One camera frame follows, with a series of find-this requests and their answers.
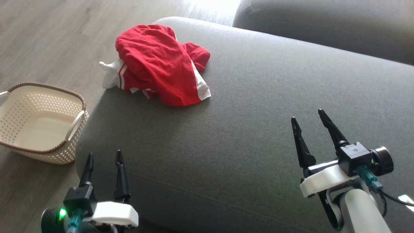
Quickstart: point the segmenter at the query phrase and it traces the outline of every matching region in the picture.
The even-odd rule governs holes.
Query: white plastic basket
[[[33,159],[66,164],[88,119],[82,96],[40,83],[0,93],[0,145]]]

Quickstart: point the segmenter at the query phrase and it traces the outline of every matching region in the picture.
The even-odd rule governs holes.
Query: white stripe
[[[149,96],[148,96],[148,94],[147,94],[147,91],[142,91],[142,92],[144,93],[145,97],[146,97],[147,99],[149,99]]]
[[[194,76],[195,76],[195,82],[197,84],[197,93],[198,98],[200,100],[205,100],[208,97],[211,96],[210,89],[208,88],[206,82],[201,77],[200,73],[198,72],[197,68],[194,65],[194,62],[191,61],[191,65],[193,66]]]
[[[121,82],[122,82],[122,84],[121,84],[121,89],[123,89],[123,90],[125,90],[125,79],[124,79],[124,73],[125,73],[125,70],[127,70],[128,69],[128,67],[125,65],[123,68],[122,68],[122,70],[121,70]]]

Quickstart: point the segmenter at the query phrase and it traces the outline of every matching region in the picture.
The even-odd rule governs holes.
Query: red clothing
[[[196,104],[210,96],[197,71],[204,71],[210,52],[193,43],[180,44],[172,28],[137,25],[118,36],[115,47],[124,61],[119,70],[122,89],[137,88],[147,97],[158,93],[169,106]]]

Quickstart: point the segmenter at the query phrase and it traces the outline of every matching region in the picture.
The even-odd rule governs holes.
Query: teal cable connector
[[[73,211],[72,213],[72,218],[70,218],[69,221],[69,229],[66,231],[66,233],[77,233],[80,225],[82,224],[82,220],[83,220],[84,214],[83,214],[83,210],[81,209],[76,209]]]
[[[356,172],[374,193],[379,193],[383,189],[382,184],[378,182],[377,177],[367,168],[367,166],[359,166]]]

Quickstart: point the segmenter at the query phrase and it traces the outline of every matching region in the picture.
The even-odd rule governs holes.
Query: gray sofa
[[[412,0],[242,0],[233,26],[414,65]]]
[[[167,229],[333,232],[319,199],[301,194],[290,125],[297,117],[319,162],[335,158],[319,108],[351,142],[386,146],[395,171],[381,183],[393,196],[414,195],[414,66],[194,19],[155,23],[211,52],[202,76],[212,97],[172,108],[140,93],[106,90],[76,157],[80,174],[95,154],[99,200],[112,199],[121,149],[132,205]],[[385,219],[395,233],[414,229],[402,205],[389,202]]]

